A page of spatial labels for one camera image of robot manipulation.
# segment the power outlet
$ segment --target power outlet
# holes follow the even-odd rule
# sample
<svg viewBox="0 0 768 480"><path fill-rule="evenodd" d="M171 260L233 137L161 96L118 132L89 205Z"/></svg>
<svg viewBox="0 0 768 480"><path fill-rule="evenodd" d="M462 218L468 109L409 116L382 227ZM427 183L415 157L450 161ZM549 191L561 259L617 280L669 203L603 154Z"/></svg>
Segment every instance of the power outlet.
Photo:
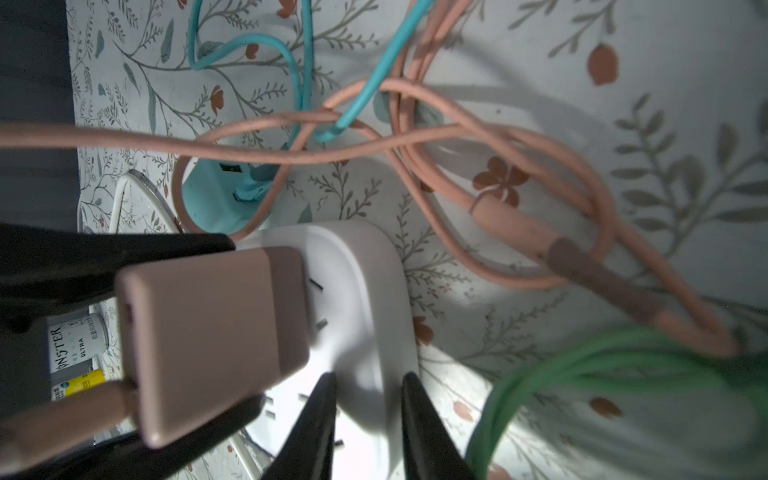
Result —
<svg viewBox="0 0 768 480"><path fill-rule="evenodd" d="M263 414L246 431L277 454L317 379L333 371L333 480L388 478L402 459L402 377L419 371L397 252L380 230L355 221L260 230L237 248L276 246L303 255L313 342L306 367L266 392Z"/></svg>

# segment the pink cable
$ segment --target pink cable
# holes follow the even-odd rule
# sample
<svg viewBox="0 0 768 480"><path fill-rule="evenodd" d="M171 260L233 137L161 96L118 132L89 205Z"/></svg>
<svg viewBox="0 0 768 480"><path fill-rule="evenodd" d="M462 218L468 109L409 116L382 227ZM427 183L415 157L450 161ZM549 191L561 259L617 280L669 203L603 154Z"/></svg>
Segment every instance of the pink cable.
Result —
<svg viewBox="0 0 768 480"><path fill-rule="evenodd" d="M149 151L163 151L182 155L171 177L171 196L181 223L190 231L202 230L192 221L181 194L181 178L192 157L205 157L244 163L280 164L273 186L264 198L254 218L240 231L231 235L242 240L262 223L271 210L290 172L292 164L323 164L334 161L384 153L400 176L415 202L424 212L445 248L474 274L498 285L510 288L541 290L562 285L566 279L555 275L533 277L509 276L490 269L469 255L451 235L435 208L421 191L418 181L425 182L436 193L448 198L467 211L475 204L475 197L450 180L435 165L422 144L454 137L473 137L486 143L496 153L519 170L544 184L556 196L575 206L594 219L601 227L598 240L590 253L601 260L618 238L633 251L662 284L686 307L698 325L684 322L667 310L657 316L654 326L677 337L702 353L728 356L735 353L734 341L719 319L713 315L701 298L671 268L670 264L637 232L619 221L613 198L601 177L575 152L540 134L504 125L486 124L448 98L422 85L432 60L454 24L461 18L472 0L438 0L425 31L415 47L408 67L407 78L399 78L405 67L406 53L401 53L393 66L392 76L382 83L381 90L390 93L390 120L392 136L382 137L369 125L355 121L350 126L369 141L335 150L302 151L311 134L320 123L334 122L339 113L334 110L353 99L362 90L358 81L336 92L323 103L320 111L292 112L254 118L224 125L201 135L195 141L155 137L147 134L78 128L59 125L5 124L0 125L0 147L121 147ZM415 102L420 101L440 110L456 124L443 127L415 128ZM300 123L302 129L290 151L255 151L242 147L216 145L218 140L248 131L285 127ZM562 180L540 164L533 162L513 142L547 154L566 166L586 186L589 195Z"/></svg>

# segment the gray wall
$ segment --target gray wall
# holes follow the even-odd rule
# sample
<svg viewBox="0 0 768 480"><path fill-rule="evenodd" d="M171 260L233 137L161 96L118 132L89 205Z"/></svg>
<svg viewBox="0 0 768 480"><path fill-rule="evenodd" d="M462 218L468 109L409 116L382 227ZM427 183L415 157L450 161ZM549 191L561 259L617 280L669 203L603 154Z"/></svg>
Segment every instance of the gray wall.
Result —
<svg viewBox="0 0 768 480"><path fill-rule="evenodd" d="M73 123L63 0L2 0L0 45L0 121ZM0 151L0 222L74 231L79 190L74 151ZM46 346L0 335L0 419L50 399Z"/></svg>

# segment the green cable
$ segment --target green cable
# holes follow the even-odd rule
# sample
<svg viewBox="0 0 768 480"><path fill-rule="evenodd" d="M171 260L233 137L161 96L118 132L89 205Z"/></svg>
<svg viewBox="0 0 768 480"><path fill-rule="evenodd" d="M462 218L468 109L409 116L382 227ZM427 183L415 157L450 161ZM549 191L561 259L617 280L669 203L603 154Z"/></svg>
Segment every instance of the green cable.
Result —
<svg viewBox="0 0 768 480"><path fill-rule="evenodd" d="M626 350L627 347L637 348L649 343L655 349ZM763 423L768 421L766 354L743 357L736 362L717 362L681 350L663 351L658 349L659 346L675 347L656 330L643 327L622 329L590 339L533 369L498 381L470 438L465 456L467 464L478 480L485 480L496 446L520 407L536 392L559 384L623 394L731 386L743 390L762 416ZM665 373L642 379L605 375L627 368L664 369Z"/></svg>

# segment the usb port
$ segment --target usb port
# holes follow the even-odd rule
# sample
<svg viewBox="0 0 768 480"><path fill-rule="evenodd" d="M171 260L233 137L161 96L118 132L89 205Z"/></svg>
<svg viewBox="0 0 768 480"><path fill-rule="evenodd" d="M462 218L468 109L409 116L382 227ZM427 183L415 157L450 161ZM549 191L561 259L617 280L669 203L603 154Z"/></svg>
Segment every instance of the usb port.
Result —
<svg viewBox="0 0 768 480"><path fill-rule="evenodd" d="M243 169L240 168L240 165L219 164L219 167L221 167L221 170L224 170L225 172L235 172L238 174L243 173Z"/></svg>

